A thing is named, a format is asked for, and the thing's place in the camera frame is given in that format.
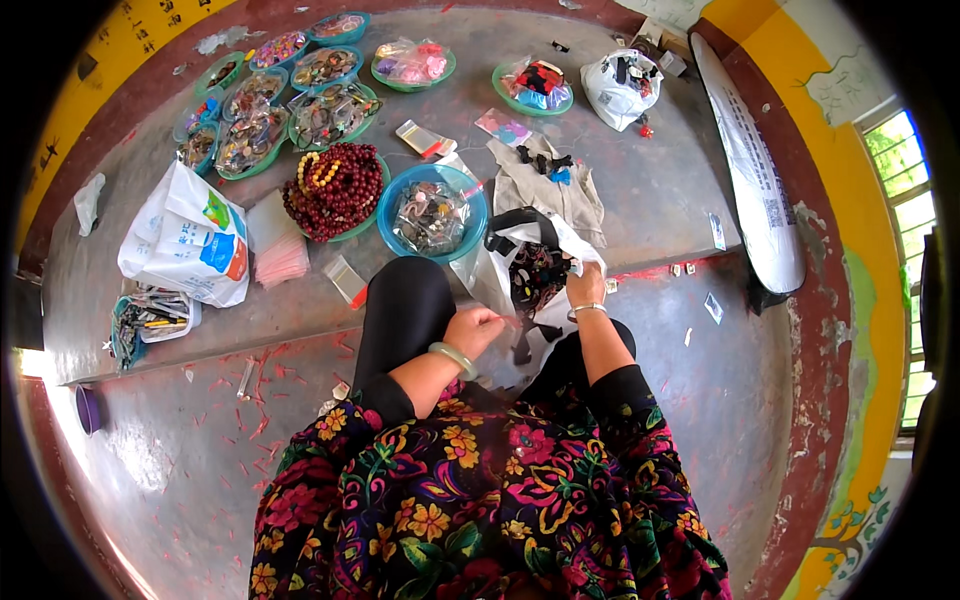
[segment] red bead necklace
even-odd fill
[[[283,205],[315,242],[366,221],[383,191],[383,167],[370,144],[334,144],[300,159],[297,178],[283,184]]]

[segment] plastic container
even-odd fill
[[[275,67],[275,66],[276,66],[276,67],[280,67],[281,69],[286,69],[287,71],[290,71],[291,67],[293,67],[293,65],[294,65],[294,62],[297,62],[298,60],[300,60],[300,59],[303,57],[303,54],[306,53],[306,47],[310,45],[310,35],[309,35],[309,34],[306,34],[306,33],[304,33],[303,35],[305,36],[305,40],[304,40],[304,42],[303,42],[303,46],[302,46],[297,52],[295,52],[295,53],[293,53],[292,55],[290,55],[289,57],[287,57],[285,60],[281,60],[280,62],[278,62],[278,63],[276,63],[276,64],[271,64],[271,65],[268,65],[268,66],[256,66],[256,63],[254,63],[254,62],[253,62],[253,59],[251,59],[251,60],[250,60],[250,70],[251,70],[251,71],[264,71],[264,70],[266,70],[266,69],[269,69],[269,68],[272,68],[272,67]],[[271,40],[268,41],[266,44],[261,45],[260,48],[262,48],[263,46],[266,46],[267,44],[273,43],[273,42],[274,42],[274,39],[271,39]]]
[[[417,255],[408,251],[394,235],[394,221],[400,210],[400,194],[413,181],[443,182],[450,185],[454,190],[460,190],[468,194],[467,202],[470,206],[470,216],[465,226],[464,240],[460,247],[447,254],[426,256],[426,258],[444,265],[470,252],[483,240],[484,233],[487,230],[489,209],[487,207],[487,197],[483,190],[477,186],[476,181],[468,177],[463,171],[453,167],[441,164],[421,164],[397,175],[380,196],[380,204],[377,206],[376,226],[380,229],[380,236],[383,241],[390,250],[394,251],[394,254],[397,256]]]
[[[245,56],[246,54],[243,52],[231,52],[211,64],[210,68],[206,69],[197,82],[193,85],[194,95],[203,96],[206,94],[206,91],[210,89],[206,85],[210,83],[210,80],[213,79],[218,72],[220,72],[220,69],[224,68],[228,62],[236,62],[236,66],[233,67],[233,70],[230,71],[229,74],[216,85],[216,87],[221,89],[227,89],[230,87],[230,84],[236,81],[236,79],[240,76],[240,71],[243,70],[243,59]]]
[[[186,327],[173,333],[163,333],[163,331],[168,331],[167,329],[158,329],[156,333],[150,331],[147,328],[140,333],[140,338],[143,340],[144,344],[155,344],[156,342],[165,342],[167,340],[175,340],[181,338],[187,333],[190,333],[190,329],[193,329],[200,324],[200,321],[203,320],[203,312],[201,311],[201,305],[199,300],[192,300],[187,304],[187,314],[189,318],[186,320]]]
[[[280,77],[280,89],[278,89],[276,91],[276,94],[274,94],[274,97],[270,99],[271,106],[275,107],[277,104],[279,104],[280,95],[283,93],[283,90],[286,89],[287,84],[290,82],[290,73],[288,73],[286,69],[282,69],[275,66],[262,69],[260,71],[257,71],[256,73],[253,73],[244,81],[240,82],[240,85],[232,89],[229,92],[229,95],[225,95],[224,102],[223,102],[224,104],[223,117],[224,117],[224,120],[227,121],[228,123],[232,123],[233,121],[236,120],[236,115],[230,109],[230,106],[233,104],[233,97],[236,96],[237,92],[240,91],[240,88],[243,87],[243,85],[247,82],[247,80],[250,77],[255,76],[257,73],[266,73],[268,75],[276,75]]]
[[[398,82],[387,81],[387,78],[378,73],[376,70],[376,66],[381,61],[380,58],[374,58],[373,62],[370,63],[370,72],[374,79],[386,85],[390,89],[411,94],[418,91],[424,91],[425,89],[430,89],[453,74],[453,70],[457,68],[457,57],[453,56],[453,51],[449,48],[444,50],[444,57],[446,58],[446,69],[444,70],[444,73],[429,84],[401,84]]]
[[[317,28],[317,26],[321,25],[322,23],[325,23],[326,21],[329,21],[330,19],[335,19],[338,16],[341,16],[344,14],[355,14],[357,16],[362,16],[363,24],[351,32],[344,32],[337,36],[317,36],[314,33],[314,30]],[[370,14],[368,12],[357,12],[357,11],[338,12],[337,14],[332,14],[331,16],[321,19],[316,23],[314,23],[313,27],[311,27],[306,31],[306,34],[311,40],[317,42],[319,45],[323,46],[324,48],[327,46],[341,46],[344,44],[354,44],[360,41],[360,38],[363,37],[364,32],[367,31],[368,25],[370,25]]]
[[[92,436],[103,424],[100,421],[100,404],[93,390],[82,385],[77,386],[77,417],[80,418],[80,427],[87,436]]]
[[[325,83],[323,83],[323,84],[319,84],[319,85],[300,85],[300,84],[295,83],[295,82],[293,81],[293,79],[294,79],[294,77],[297,75],[297,71],[299,71],[300,68],[301,68],[304,64],[306,64],[307,59],[310,58],[310,55],[314,54],[314,52],[319,52],[319,51],[321,51],[321,50],[343,50],[343,51],[345,51],[345,52],[350,52],[350,53],[352,53],[352,54],[357,58],[357,63],[354,64],[353,67],[352,67],[349,71],[347,71],[346,73],[344,73],[343,75],[341,75],[341,76],[338,77],[337,79],[332,79],[332,80],[330,80],[330,81],[328,81],[328,82],[325,82]],[[329,87],[330,85],[337,84],[337,83],[339,83],[339,82],[342,82],[342,81],[344,81],[344,80],[347,80],[347,79],[355,76],[355,75],[357,74],[357,72],[360,70],[360,67],[363,66],[363,53],[360,52],[360,50],[359,50],[358,48],[355,48],[355,47],[353,47],[353,46],[326,46],[325,48],[318,48],[318,49],[315,50],[314,52],[311,52],[310,55],[302,56],[302,57],[300,57],[299,59],[297,59],[297,61],[296,61],[296,63],[294,64],[294,66],[290,69],[290,86],[293,87],[296,91],[312,91],[312,92],[314,92],[314,93],[320,93],[321,91],[323,91],[326,87]]]
[[[359,87],[359,88],[360,88],[365,94],[367,94],[371,99],[376,99],[376,94],[373,92],[372,89],[370,89],[369,87],[366,87],[365,85],[361,84],[360,82],[355,82],[355,85],[356,85],[357,87]],[[353,141],[354,139],[356,139],[357,137],[359,137],[361,133],[363,133],[363,132],[365,132],[365,131],[367,130],[367,127],[369,127],[369,126],[371,125],[371,123],[375,120],[375,119],[374,119],[375,116],[376,116],[375,114],[370,115],[369,117],[367,117],[366,119],[363,120],[363,123],[360,124],[360,127],[358,127],[357,129],[353,130],[352,132],[348,133],[347,135],[344,135],[343,137],[341,137],[340,139],[338,139],[337,141],[335,141],[335,142],[333,142],[333,143],[335,143],[335,144],[345,144],[345,143],[347,143],[347,142]],[[290,138],[290,141],[293,143],[294,146],[297,146],[297,132],[294,131],[294,116],[293,116],[293,111],[291,111],[290,121],[287,123],[287,137]],[[329,148],[329,146],[320,146],[320,145],[318,145],[318,144],[310,144],[310,145],[307,146],[306,148],[303,148],[303,150],[304,150],[305,152],[323,152],[323,151],[326,150],[327,148]]]
[[[384,160],[383,156],[381,156],[379,153],[377,153],[376,159],[380,161],[380,166],[383,167],[383,191],[380,192],[380,200],[376,203],[376,210],[371,213],[369,217],[367,217],[366,221],[349,231],[344,231],[340,235],[334,235],[330,239],[326,240],[327,243],[343,242],[345,240],[349,240],[350,238],[354,238],[369,229],[370,226],[376,221],[377,215],[380,214],[380,206],[383,205],[383,195],[387,193],[387,186],[390,185],[390,167],[387,166],[387,161]],[[307,235],[306,231],[303,229],[300,230],[300,233],[303,234],[303,237],[307,239],[310,238],[310,236]]]
[[[180,116],[177,117],[177,120],[174,121],[174,141],[178,144],[186,141],[186,138],[190,136],[190,132],[187,130],[186,126],[187,122],[194,114],[196,114],[197,110],[200,109],[202,105],[211,102],[211,100],[215,102],[216,105],[213,108],[207,108],[201,115],[198,123],[216,123],[217,119],[220,118],[220,112],[223,109],[225,93],[226,92],[222,87],[216,86],[211,87],[210,91],[195,97],[190,102],[190,106],[184,108],[183,112],[180,113]]]
[[[503,77],[507,69],[510,68],[513,64],[505,62],[500,66],[496,67],[493,70],[493,75],[491,76],[491,82],[493,83],[493,89],[496,90],[496,93],[500,94],[500,97],[503,98],[504,102],[510,106],[513,110],[516,110],[520,114],[528,114],[532,117],[548,117],[554,114],[563,114],[570,110],[570,107],[573,106],[573,86],[570,84],[564,84],[570,90],[570,97],[563,104],[559,105],[556,108],[533,108],[523,105],[513,98],[510,97],[510,93],[500,82],[500,78]]]
[[[129,296],[121,296],[120,299],[117,300],[116,304],[113,305],[113,316],[119,317],[122,315],[123,311],[127,308],[127,305],[130,304],[130,302],[131,299]],[[117,342],[117,332],[112,326],[110,327],[110,341],[113,342],[114,348],[120,348],[120,344]],[[137,334],[136,337],[133,338],[133,354],[131,356],[130,367],[135,365],[136,361],[143,358],[146,354],[147,345],[143,343],[140,335]]]
[[[204,129],[213,130],[213,145],[210,146],[210,152],[207,153],[206,158],[204,158],[204,160],[193,169],[194,173],[202,177],[209,173],[210,169],[213,168],[213,160],[217,155],[217,147],[220,145],[220,125],[216,121],[212,121],[201,124],[201,127]],[[177,160],[176,151],[174,151],[174,160]]]

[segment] concrete floor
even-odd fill
[[[305,24],[314,18],[305,16]],[[442,85],[419,94],[394,92],[373,80],[369,68],[361,70],[361,81],[386,104],[358,141],[377,146],[394,173],[420,162],[393,133],[412,118],[459,142],[464,161],[488,181],[489,198],[497,167],[484,145],[489,136],[473,121],[490,107],[509,110],[492,89],[493,68],[500,62],[533,55],[555,62],[570,76],[576,102],[559,117],[515,117],[544,133],[558,150],[593,168],[593,180],[607,212],[603,228],[609,246],[603,254],[613,272],[714,253],[709,212],[721,217],[728,247],[739,245],[729,209],[732,192],[726,160],[706,94],[692,67],[682,79],[666,76],[660,99],[649,110],[654,138],[644,139],[637,127],[616,132],[606,126],[583,95],[580,66],[617,48],[611,32],[603,28],[531,12],[458,8],[443,14],[434,10],[390,12],[375,15],[357,45],[369,62],[378,44],[399,35],[431,36],[449,45],[458,63]],[[570,52],[555,52],[550,45],[554,39],[570,46]],[[171,124],[189,104],[192,77],[197,75],[185,73],[184,91],[144,119],[98,167],[97,171],[107,176],[99,202],[98,229],[81,238],[72,206],[58,221],[45,270],[43,301],[44,336],[57,364],[59,383],[115,374],[114,362],[102,345],[108,338],[110,310],[122,279],[116,254],[133,216],[169,164],[174,149]],[[293,90],[288,89],[282,101],[292,95]],[[264,173],[227,182],[220,189],[232,201],[252,206],[290,179],[299,159],[292,148],[287,144]],[[214,184],[217,179],[215,173],[208,177]],[[343,304],[321,270],[337,253],[367,279],[393,256],[375,228],[340,244],[310,244],[314,268],[307,276],[269,292],[252,283],[242,304],[222,310],[206,307],[201,327],[182,339],[154,345],[135,369],[177,365],[360,325],[362,313]],[[278,309],[265,310],[266,306]]]
[[[740,254],[697,264],[694,276],[656,269],[625,279],[608,306],[634,333],[637,362],[670,422],[704,523],[725,551],[740,595],[759,562],[786,463],[789,324],[783,306],[762,318],[746,310]],[[707,292],[726,310],[720,325],[703,306]],[[336,384],[334,373],[351,379],[353,360],[334,346],[336,338],[104,381],[96,391],[107,426],[92,438],[80,430],[66,389],[51,391],[60,446],[71,450],[63,455],[73,493],[91,529],[109,537],[157,597],[243,593],[258,500],[251,486],[267,476],[252,465],[265,456],[256,444],[287,440],[312,421]],[[354,328],[344,343],[356,348],[359,339]],[[238,402],[236,385],[246,357],[265,351],[260,393],[271,420],[250,440],[260,414]],[[496,357],[484,358],[491,364]],[[281,377],[278,367],[294,371]]]

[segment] green plastic basket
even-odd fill
[[[390,185],[390,181],[391,181],[391,177],[390,177],[390,167],[387,166],[387,161],[383,159],[383,156],[381,156],[380,153],[377,153],[376,159],[380,161],[380,166],[383,167],[383,174],[382,174],[382,177],[383,177],[383,189],[387,189],[387,186]],[[353,228],[353,229],[351,229],[351,230],[349,230],[349,231],[344,231],[344,232],[341,233],[340,235],[334,235],[334,236],[331,237],[330,239],[326,240],[327,243],[329,243],[329,242],[344,242],[344,241],[349,240],[350,238],[354,238],[354,237],[360,235],[361,233],[363,233],[364,231],[366,231],[367,229],[369,229],[371,225],[373,225],[374,223],[376,223],[376,215],[377,215],[377,213],[380,212],[380,206],[381,206],[380,200],[382,200],[382,199],[383,199],[383,192],[381,191],[381,192],[380,192],[380,199],[377,200],[377,202],[376,202],[376,210],[375,210],[374,212],[372,212],[369,217],[367,217],[367,220],[366,220],[366,221],[364,221],[363,223],[361,223],[360,225],[358,225],[357,227],[355,227],[355,228]],[[307,235],[307,234],[306,234],[306,231],[304,231],[303,229],[300,230],[300,233],[303,234],[303,237],[305,237],[305,238],[307,238],[307,239],[310,239],[310,236]]]
[[[500,94],[500,97],[503,98],[503,101],[507,103],[510,108],[516,110],[520,114],[528,114],[532,117],[548,117],[555,114],[563,114],[570,110],[570,107],[573,106],[573,87],[569,84],[566,86],[570,89],[570,97],[566,102],[559,105],[556,108],[533,108],[526,105],[522,105],[513,98],[510,97],[510,93],[504,88],[503,84],[500,82],[500,78],[503,77],[504,73],[511,66],[510,63],[504,63],[496,67],[493,70],[493,75],[491,76],[491,82],[493,83],[493,89],[496,90],[496,93]]]
[[[376,99],[376,94],[375,94],[375,93],[373,92],[373,90],[370,89],[369,87],[366,87],[365,85],[361,84],[360,82],[356,82],[356,86],[359,87],[360,90],[363,91],[363,93],[367,94],[367,95],[368,95],[369,97],[371,97],[372,99],[374,99],[374,100]],[[366,119],[363,120],[363,123],[360,124],[360,127],[358,127],[357,129],[353,130],[353,132],[351,132],[351,133],[349,133],[349,134],[347,134],[347,135],[344,135],[342,138],[338,139],[337,141],[335,141],[335,142],[333,142],[333,143],[334,143],[334,144],[345,144],[345,143],[347,143],[347,142],[353,141],[354,139],[356,139],[357,137],[359,137],[361,133],[363,133],[363,132],[365,132],[365,131],[367,130],[367,127],[369,127],[369,126],[371,125],[371,123],[374,121],[374,117],[375,117],[375,116],[376,116],[375,114],[370,115],[369,117],[367,117]],[[300,147],[300,146],[297,145],[297,132],[294,131],[294,117],[293,117],[293,114],[292,114],[292,113],[291,113],[291,115],[290,115],[290,121],[287,123],[287,137],[290,138],[290,142],[293,143],[294,146],[297,146],[297,148]],[[326,150],[327,148],[329,148],[328,145],[327,145],[327,146],[321,146],[321,145],[319,145],[319,144],[310,144],[310,145],[307,146],[306,148],[303,148],[303,150],[304,150],[305,152],[323,152],[323,151]]]
[[[213,79],[213,76],[216,75],[217,72],[224,67],[224,65],[232,60],[236,62],[237,65],[233,67],[233,70],[230,71],[226,77],[224,77],[218,84],[215,85],[215,87],[221,87],[226,90],[231,84],[233,84],[233,82],[237,81],[238,77],[240,77],[240,71],[243,71],[245,56],[246,54],[243,52],[231,52],[211,64],[210,68],[206,69],[197,82],[193,84],[193,94],[195,96],[203,96],[206,94],[206,91],[208,90],[206,85],[210,83],[210,80]]]
[[[441,81],[443,81],[444,79],[449,77],[451,74],[453,74],[453,70],[457,68],[457,57],[453,56],[453,51],[451,51],[448,48],[444,50],[444,57],[446,57],[446,70],[440,77],[433,80],[429,84],[400,84],[398,82],[387,81],[387,79],[383,75],[378,73],[376,70],[376,66],[381,61],[380,58],[374,58],[373,62],[370,63],[370,72],[371,72],[371,75],[373,75],[374,79],[386,85],[390,89],[395,89],[396,91],[412,94],[414,92],[430,89],[434,85],[439,84]]]
[[[253,177],[254,175],[259,175],[260,173],[263,173],[263,172],[267,169],[267,167],[269,167],[270,165],[272,165],[272,164],[274,163],[274,161],[276,160],[276,157],[279,156],[279,154],[280,154],[280,148],[283,146],[283,144],[286,143],[286,141],[287,141],[287,138],[286,138],[285,136],[281,136],[281,137],[276,141],[276,145],[274,146],[274,148],[273,148],[269,153],[267,153],[266,156],[263,157],[263,160],[261,160],[260,162],[256,163],[256,165],[255,165],[253,168],[247,169],[247,170],[244,171],[243,173],[236,173],[236,174],[233,174],[233,173],[225,173],[224,171],[221,171],[220,169],[217,169],[217,173],[220,174],[220,177],[222,177],[222,178],[224,178],[225,180],[228,180],[228,181],[244,180],[244,179],[246,179],[246,178],[248,178],[248,177]],[[221,141],[220,141],[221,147],[223,146],[223,144],[224,144],[224,142],[221,140]]]

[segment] beige cloth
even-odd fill
[[[548,158],[564,156],[540,133],[531,135],[523,145],[530,149],[530,157],[534,160],[537,155]],[[607,238],[600,228],[603,203],[593,186],[591,169],[574,162],[569,167],[570,185],[554,183],[537,171],[536,162],[523,164],[519,152],[500,140],[492,138],[487,142],[487,148],[500,165],[493,188],[494,215],[524,206],[532,206],[540,212],[553,211],[594,248],[607,247]]]

